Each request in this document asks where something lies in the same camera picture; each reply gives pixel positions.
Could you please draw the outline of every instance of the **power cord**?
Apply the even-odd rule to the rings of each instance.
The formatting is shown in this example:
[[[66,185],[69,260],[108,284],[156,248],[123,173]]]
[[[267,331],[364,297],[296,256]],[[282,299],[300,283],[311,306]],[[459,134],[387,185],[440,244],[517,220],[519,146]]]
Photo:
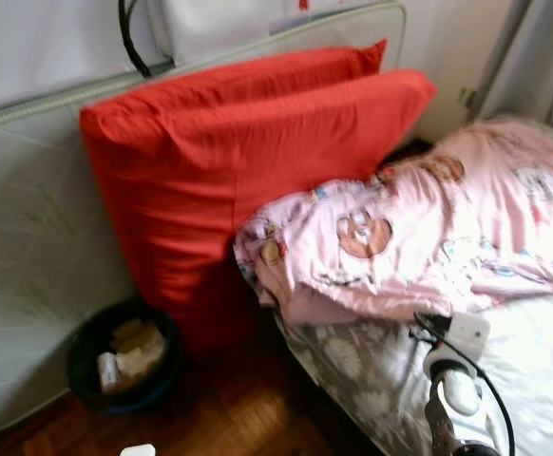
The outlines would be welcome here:
[[[464,358],[477,371],[477,375],[484,379],[484,381],[487,384],[487,387],[490,389],[490,391],[492,391],[492,394],[494,395],[494,399],[496,399],[496,402],[498,403],[498,407],[500,407],[501,412],[503,413],[503,417],[505,418],[506,434],[508,437],[508,454],[509,456],[515,456],[515,436],[513,434],[513,425],[511,424],[511,418],[508,416],[508,411],[506,411],[505,402],[503,401],[500,394],[496,390],[496,387],[494,387],[494,384],[490,381],[486,372],[483,369],[481,369],[477,365],[477,363],[475,363],[472,359],[470,359],[468,356],[466,356],[464,353],[462,353],[460,350],[454,347],[451,343],[449,343],[443,335],[441,335],[439,332],[434,330],[432,328],[432,324],[430,323],[429,320],[425,318],[425,315],[423,313],[414,312],[413,317],[416,319],[418,324],[423,329],[429,332],[430,335],[432,335],[439,342],[442,342],[443,344],[450,347],[457,355]]]
[[[144,76],[149,78],[152,74],[150,68],[147,67],[140,54],[137,53],[133,40],[131,39],[131,14],[137,4],[138,0],[131,0],[131,4],[127,8],[125,6],[126,0],[118,0],[118,20],[121,26],[121,35],[123,36],[124,48],[129,60],[135,66],[135,68]]]

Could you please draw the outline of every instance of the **wooden floor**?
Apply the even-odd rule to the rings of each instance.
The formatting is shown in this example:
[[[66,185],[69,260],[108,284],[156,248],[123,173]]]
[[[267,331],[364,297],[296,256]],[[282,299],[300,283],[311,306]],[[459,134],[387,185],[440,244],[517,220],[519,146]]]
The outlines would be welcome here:
[[[379,455],[273,332],[188,368],[152,413],[106,416],[69,395],[0,434],[0,456]]]

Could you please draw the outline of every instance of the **gray floral sheet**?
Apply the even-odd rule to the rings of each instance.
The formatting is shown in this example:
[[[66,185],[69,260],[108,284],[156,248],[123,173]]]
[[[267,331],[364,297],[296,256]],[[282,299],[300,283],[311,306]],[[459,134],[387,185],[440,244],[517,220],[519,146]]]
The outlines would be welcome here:
[[[483,315],[491,333],[480,365],[505,400],[517,454],[553,454],[553,296]],[[430,456],[429,379],[422,371],[429,345],[410,339],[409,325],[368,320],[286,327],[276,321],[305,371],[385,454]],[[501,413],[483,389],[497,447],[508,454]]]

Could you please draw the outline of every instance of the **pink blanket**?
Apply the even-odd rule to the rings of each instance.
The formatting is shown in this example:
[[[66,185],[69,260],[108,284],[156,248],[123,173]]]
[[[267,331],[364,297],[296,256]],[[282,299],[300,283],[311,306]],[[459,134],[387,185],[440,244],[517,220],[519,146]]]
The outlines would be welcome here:
[[[290,323],[478,311],[553,293],[553,139],[476,123],[426,156],[261,209],[235,253]]]

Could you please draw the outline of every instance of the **black trash bin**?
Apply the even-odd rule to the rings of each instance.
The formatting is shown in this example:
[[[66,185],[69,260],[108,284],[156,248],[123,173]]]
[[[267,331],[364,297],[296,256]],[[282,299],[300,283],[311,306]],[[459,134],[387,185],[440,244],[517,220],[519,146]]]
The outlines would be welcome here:
[[[135,386],[119,393],[102,394],[97,356],[113,352],[109,345],[112,331],[136,317],[154,321],[165,340],[164,353]],[[100,311],[73,336],[67,352],[67,381],[74,394],[90,408],[107,413],[149,409],[176,383],[181,374],[181,358],[180,332],[173,319],[141,300],[126,301]]]

